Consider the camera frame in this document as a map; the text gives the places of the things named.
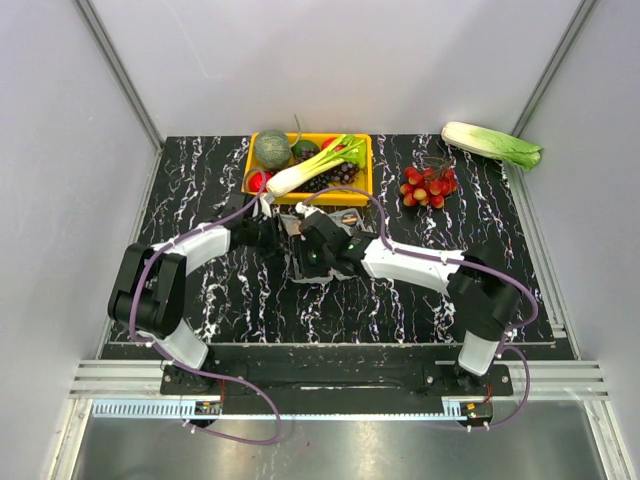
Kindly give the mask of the grey plastic tool case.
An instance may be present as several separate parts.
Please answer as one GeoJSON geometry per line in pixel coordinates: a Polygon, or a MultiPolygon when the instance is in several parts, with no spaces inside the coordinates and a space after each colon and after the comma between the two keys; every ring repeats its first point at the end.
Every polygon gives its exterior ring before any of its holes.
{"type": "Polygon", "coordinates": [[[354,267],[345,267],[346,260],[340,259],[339,256],[346,250],[350,240],[358,232],[364,230],[364,223],[355,208],[340,210],[327,214],[319,209],[312,209],[312,212],[306,217],[304,214],[281,214],[280,221],[287,236],[287,252],[285,253],[287,263],[287,276],[294,283],[298,284],[326,284],[332,280],[343,281],[356,276],[354,267]],[[341,223],[343,214],[353,212],[359,216],[356,225],[348,226],[341,223]],[[343,240],[343,246],[340,248],[335,261],[334,267],[340,271],[332,280],[295,280],[294,279],[294,238],[304,236],[306,239],[320,241],[343,240]]]}

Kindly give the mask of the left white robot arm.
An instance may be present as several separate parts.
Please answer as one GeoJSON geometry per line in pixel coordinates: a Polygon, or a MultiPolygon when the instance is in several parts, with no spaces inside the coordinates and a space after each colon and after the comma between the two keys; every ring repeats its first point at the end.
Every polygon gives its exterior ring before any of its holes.
{"type": "Polygon", "coordinates": [[[281,246],[275,197],[234,193],[221,215],[154,245],[134,243],[123,255],[107,304],[108,317],[129,328],[130,338],[150,343],[182,368],[200,371],[213,358],[184,320],[187,277],[239,247],[267,254],[281,246]]]}

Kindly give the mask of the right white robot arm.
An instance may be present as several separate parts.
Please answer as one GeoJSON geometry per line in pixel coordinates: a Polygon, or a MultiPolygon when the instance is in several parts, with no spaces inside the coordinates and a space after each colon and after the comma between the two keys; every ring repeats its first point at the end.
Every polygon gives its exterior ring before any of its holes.
{"type": "Polygon", "coordinates": [[[521,298],[506,275],[490,268],[473,251],[416,247],[356,228],[352,215],[299,203],[297,231],[291,236],[291,278],[297,283],[328,283],[356,277],[401,281],[433,290],[454,305],[463,329],[457,358],[460,369],[481,377],[498,353],[507,324],[521,298]]]}

